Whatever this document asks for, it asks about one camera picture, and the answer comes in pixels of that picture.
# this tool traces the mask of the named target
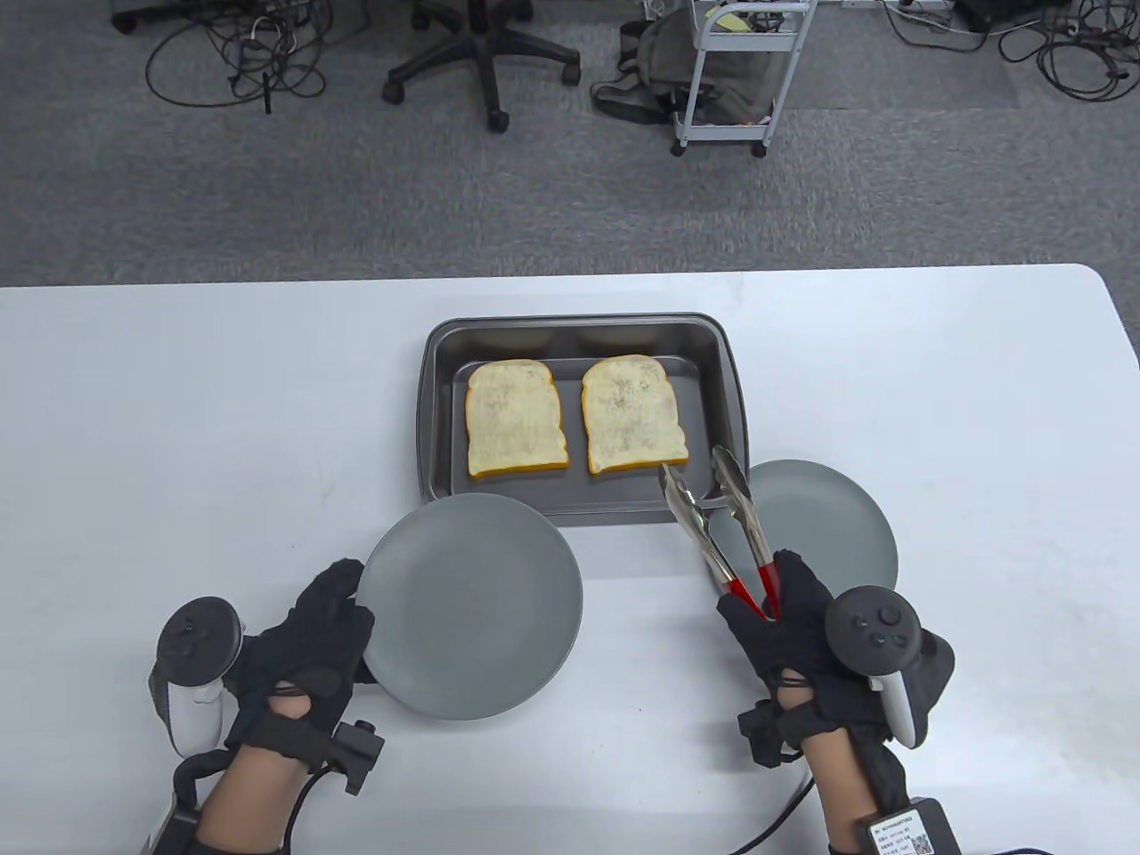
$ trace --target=tongs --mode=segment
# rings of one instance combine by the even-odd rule
[[[744,583],[740,580],[732,564],[724,556],[724,552],[712,540],[709,535],[709,519],[701,508],[697,506],[693,494],[685,486],[684,480],[677,471],[669,464],[661,465],[661,490],[665,492],[665,500],[669,504],[669,510],[681,523],[681,527],[689,534],[693,542],[700,547],[705,563],[708,564],[714,579],[722,587],[739,596],[748,603],[752,610],[765,620],[780,620],[780,575],[776,571],[775,561],[772,557],[772,549],[764,537],[764,529],[756,516],[756,505],[752,503],[752,494],[748,489],[748,479],[736,463],[732,453],[723,446],[712,448],[712,474],[717,483],[724,491],[728,500],[728,511],[733,518],[744,529],[744,539],[748,540],[748,548],[756,560],[756,565],[760,571],[760,581],[764,584],[764,592],[767,594],[767,610],[757,604],[752,595],[748,593]]]

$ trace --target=office chair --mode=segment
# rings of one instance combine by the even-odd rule
[[[404,84],[417,74],[441,65],[474,59],[479,83],[487,105],[487,128],[505,133],[511,116],[499,108],[498,85],[495,81],[495,57],[536,56],[562,63],[562,83],[576,87],[581,81],[581,55],[545,39],[520,33],[507,27],[512,18],[530,21],[535,16],[531,0],[500,0],[488,9],[487,0],[467,0],[464,16],[435,0],[415,0],[412,28],[426,30],[432,21],[442,24],[451,35],[417,54],[404,65],[388,73],[382,97],[389,104],[404,103]]]

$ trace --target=black glove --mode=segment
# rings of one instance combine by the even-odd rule
[[[226,678],[238,701],[227,748],[242,744],[280,682],[309,695],[312,707],[304,722],[326,735],[333,732],[372,635],[373,614],[355,600],[363,571],[359,561],[337,561],[301,592],[284,621],[246,638]]]
[[[799,671],[815,690],[815,708],[824,719],[886,728],[882,702],[866,677],[844,666],[828,644],[824,617],[834,597],[795,552],[781,549],[773,557],[780,576],[782,620],[764,620],[734,594],[725,594],[717,603],[756,676],[775,699],[784,668]]]
[[[775,767],[798,756],[782,752],[785,741],[799,749],[800,739],[846,727],[879,809],[902,809],[910,804],[906,773],[883,744],[890,728],[882,702],[866,677],[844,666],[828,644],[824,617],[833,600],[831,593],[795,552],[782,549],[774,557],[782,620],[764,620],[735,594],[725,594],[717,602],[717,611],[771,695],[738,719],[752,758]],[[815,695],[811,705],[790,712],[783,712],[775,701],[785,668],[803,674]]]

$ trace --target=hand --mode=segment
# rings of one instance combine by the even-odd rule
[[[866,677],[846,668],[828,644],[824,617],[833,600],[830,592],[795,552],[781,549],[774,557],[782,620],[764,620],[734,594],[725,594],[717,603],[756,675],[785,709],[812,700],[829,722],[886,728],[882,703]],[[796,679],[799,676],[806,685]]]
[[[284,621],[246,640],[226,681],[238,699],[227,748],[242,743],[286,682],[308,695],[311,709],[304,720],[333,732],[372,635],[373,614],[355,600],[363,571],[359,561],[337,561],[301,592]]]

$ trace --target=metal cart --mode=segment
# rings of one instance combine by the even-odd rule
[[[690,0],[693,13],[693,47],[697,48],[697,63],[693,65],[693,80],[689,87],[689,101],[685,114],[674,113],[673,125],[677,140],[670,149],[677,157],[685,153],[686,146],[693,140],[751,140],[752,155],[763,157],[768,153],[768,145],[776,132],[780,114],[783,112],[784,99],[791,85],[796,63],[804,49],[804,39],[815,15],[817,0],[775,0],[774,2],[749,0],[748,2],[727,2],[719,0]],[[765,16],[782,15],[783,21],[777,30],[771,32],[728,32],[718,26],[717,22],[727,15],[746,19],[750,14]],[[697,95],[700,91],[701,74],[705,71],[705,56],[709,51],[739,50],[766,54],[790,54],[783,68],[783,80],[776,89],[775,98],[768,115],[750,124],[693,124],[693,111],[697,107]]]

